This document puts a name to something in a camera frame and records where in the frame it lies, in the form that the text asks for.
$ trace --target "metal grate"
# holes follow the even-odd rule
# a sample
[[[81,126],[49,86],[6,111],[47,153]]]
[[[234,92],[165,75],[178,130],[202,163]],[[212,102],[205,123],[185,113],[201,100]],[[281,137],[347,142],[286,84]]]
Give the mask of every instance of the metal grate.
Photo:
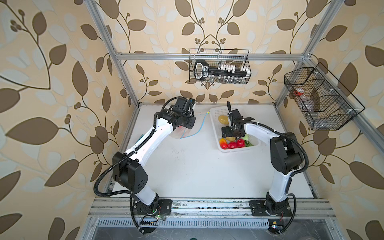
[[[247,84],[252,74],[248,53],[240,49],[190,49],[189,81]]]
[[[294,70],[284,75],[284,84],[312,130],[338,130],[365,107],[328,69],[326,72],[324,69],[317,65]],[[337,79],[337,87],[326,80],[325,73]],[[353,98],[358,106],[349,104],[347,98]]]
[[[99,227],[135,227],[130,218],[103,217],[98,222]],[[269,228],[268,219],[210,219],[201,218],[168,218],[165,221],[159,220],[158,227],[162,228]]]

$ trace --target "potato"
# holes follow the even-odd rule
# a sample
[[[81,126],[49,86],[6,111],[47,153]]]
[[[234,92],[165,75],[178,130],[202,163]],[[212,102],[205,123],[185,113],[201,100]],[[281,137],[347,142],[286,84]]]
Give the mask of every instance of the potato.
[[[226,137],[225,139],[227,139],[230,142],[234,142],[236,140],[235,137]]]
[[[228,122],[228,117],[225,116],[225,115],[220,115],[220,116],[218,117],[218,121],[219,121],[221,124],[223,124],[223,125],[228,125],[228,124],[229,124],[229,122]]]

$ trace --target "white tabletop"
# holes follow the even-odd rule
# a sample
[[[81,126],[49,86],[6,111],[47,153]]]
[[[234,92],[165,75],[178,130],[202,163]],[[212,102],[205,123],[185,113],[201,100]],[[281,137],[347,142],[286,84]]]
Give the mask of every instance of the white tabletop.
[[[218,106],[199,104],[195,113],[206,113]],[[247,108],[247,112],[252,113],[250,117],[256,121],[284,132],[272,105],[242,107]],[[152,127],[153,115],[160,110],[160,105],[141,106],[129,147]],[[203,116],[197,118],[193,130],[200,128]],[[183,139],[166,137],[144,166],[149,176],[147,184],[165,198],[265,198],[274,172],[269,146],[259,144],[253,150],[223,153],[218,150],[216,141],[209,115],[195,136]],[[116,183],[113,191],[124,189]],[[290,192],[297,198],[313,198],[302,173],[293,178]],[[118,194],[113,197],[128,196]]]

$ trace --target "clear plastic bag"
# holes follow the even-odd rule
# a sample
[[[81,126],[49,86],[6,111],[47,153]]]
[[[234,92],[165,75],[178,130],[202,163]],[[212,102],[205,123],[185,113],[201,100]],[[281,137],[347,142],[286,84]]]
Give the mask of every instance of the clear plastic bag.
[[[203,123],[206,121],[206,115],[208,115],[207,112],[195,113],[196,120],[192,129],[179,126],[169,136],[175,139],[183,139],[197,134],[202,128]]]

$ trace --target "wire mesh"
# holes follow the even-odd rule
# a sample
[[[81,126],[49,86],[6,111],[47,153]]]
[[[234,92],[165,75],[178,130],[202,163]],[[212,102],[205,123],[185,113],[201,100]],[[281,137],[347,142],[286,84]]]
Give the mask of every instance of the wire mesh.
[[[247,84],[251,77],[249,50],[189,50],[189,82]]]
[[[323,69],[324,66],[317,65],[294,70],[284,75],[284,84],[312,130],[338,130],[365,107],[338,79],[338,87],[328,82]],[[354,98],[361,107],[349,104],[347,96]]]

